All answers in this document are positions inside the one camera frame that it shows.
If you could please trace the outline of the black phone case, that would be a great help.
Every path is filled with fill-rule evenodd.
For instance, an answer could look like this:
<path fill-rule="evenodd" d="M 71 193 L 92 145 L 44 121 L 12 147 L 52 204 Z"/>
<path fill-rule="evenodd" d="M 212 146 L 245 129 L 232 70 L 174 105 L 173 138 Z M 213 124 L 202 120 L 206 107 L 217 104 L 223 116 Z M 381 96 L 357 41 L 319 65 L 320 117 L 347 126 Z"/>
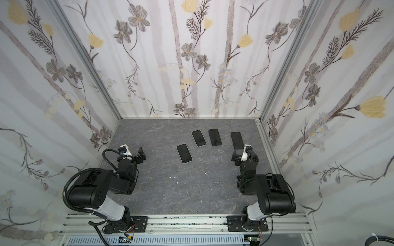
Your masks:
<path fill-rule="evenodd" d="M 208 130 L 210 142 L 212 146 L 221 146 L 222 140 L 220 137 L 220 133 L 218 129 L 209 129 Z"/>
<path fill-rule="evenodd" d="M 240 132 L 232 132 L 230 134 L 231 136 L 231 140 L 233 143 L 233 147 L 236 150 L 242 150 L 244 149 L 244 142 L 243 142 L 243 138 Z"/>

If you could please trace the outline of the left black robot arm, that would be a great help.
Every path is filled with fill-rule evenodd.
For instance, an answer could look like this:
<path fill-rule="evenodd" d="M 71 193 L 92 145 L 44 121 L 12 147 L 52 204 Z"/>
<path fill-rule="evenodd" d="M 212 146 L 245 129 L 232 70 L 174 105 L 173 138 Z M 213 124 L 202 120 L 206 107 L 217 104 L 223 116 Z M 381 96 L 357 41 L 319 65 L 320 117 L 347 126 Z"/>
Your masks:
<path fill-rule="evenodd" d="M 118 164 L 110 164 L 111 169 L 88 168 L 72 176 L 64 186 L 63 202 L 73 211 L 101 218 L 102 222 L 89 222 L 99 234 L 144 233 L 148 218 L 131 216 L 129 208 L 116 203 L 108 193 L 132 194 L 139 177 L 138 165 L 146 160 L 146 155 L 142 148 L 132 155 L 128 146 L 122 145 L 102 152 L 106 162 L 108 152 L 118 155 Z"/>

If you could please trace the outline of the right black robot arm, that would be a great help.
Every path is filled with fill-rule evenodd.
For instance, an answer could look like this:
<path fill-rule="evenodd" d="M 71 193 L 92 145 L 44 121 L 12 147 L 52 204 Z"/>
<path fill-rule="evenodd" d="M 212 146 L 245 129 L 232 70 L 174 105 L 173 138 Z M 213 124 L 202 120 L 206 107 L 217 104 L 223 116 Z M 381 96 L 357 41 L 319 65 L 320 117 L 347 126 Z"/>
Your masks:
<path fill-rule="evenodd" d="M 257 174 L 258 156 L 251 146 L 235 149 L 232 162 L 240 168 L 237 188 L 242 195 L 256 196 L 257 202 L 244 207 L 240 215 L 240 225 L 235 221 L 228 224 L 240 231 L 256 231 L 261 223 L 271 216 L 284 216 L 296 211 L 295 197 L 291 187 L 281 174 Z"/>

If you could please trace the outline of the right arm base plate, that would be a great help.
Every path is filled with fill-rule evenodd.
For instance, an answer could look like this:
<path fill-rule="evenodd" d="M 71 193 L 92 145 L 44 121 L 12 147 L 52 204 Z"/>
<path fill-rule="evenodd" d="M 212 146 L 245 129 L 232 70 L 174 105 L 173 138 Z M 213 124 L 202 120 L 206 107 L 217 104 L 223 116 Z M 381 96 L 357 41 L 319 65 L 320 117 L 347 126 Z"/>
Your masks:
<path fill-rule="evenodd" d="M 227 227 L 229 232 L 268 232 L 266 219 L 252 221 L 241 215 L 227 216 Z"/>

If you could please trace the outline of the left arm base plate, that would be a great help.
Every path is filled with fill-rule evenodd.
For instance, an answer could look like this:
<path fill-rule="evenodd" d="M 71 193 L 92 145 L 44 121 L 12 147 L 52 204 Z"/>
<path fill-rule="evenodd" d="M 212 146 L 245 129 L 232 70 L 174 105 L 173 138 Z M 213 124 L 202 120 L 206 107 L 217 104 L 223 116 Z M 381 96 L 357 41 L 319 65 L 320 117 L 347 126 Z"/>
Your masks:
<path fill-rule="evenodd" d="M 147 216 L 127 217 L 119 221 L 109 221 L 102 231 L 105 234 L 112 233 L 144 233 L 147 227 Z"/>

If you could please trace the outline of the aluminium mounting rail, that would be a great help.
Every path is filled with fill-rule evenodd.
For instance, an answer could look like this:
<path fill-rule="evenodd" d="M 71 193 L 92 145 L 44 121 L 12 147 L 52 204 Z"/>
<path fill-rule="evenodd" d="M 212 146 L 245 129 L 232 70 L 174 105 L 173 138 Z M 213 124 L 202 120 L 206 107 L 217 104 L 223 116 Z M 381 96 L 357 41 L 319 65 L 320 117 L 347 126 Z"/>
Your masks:
<path fill-rule="evenodd" d="M 268 232 L 229 232 L 226 214 L 203 215 L 148 215 L 144 233 L 130 235 L 181 235 L 181 234 L 311 234 L 306 215 L 301 213 L 273 216 L 266 219 Z"/>

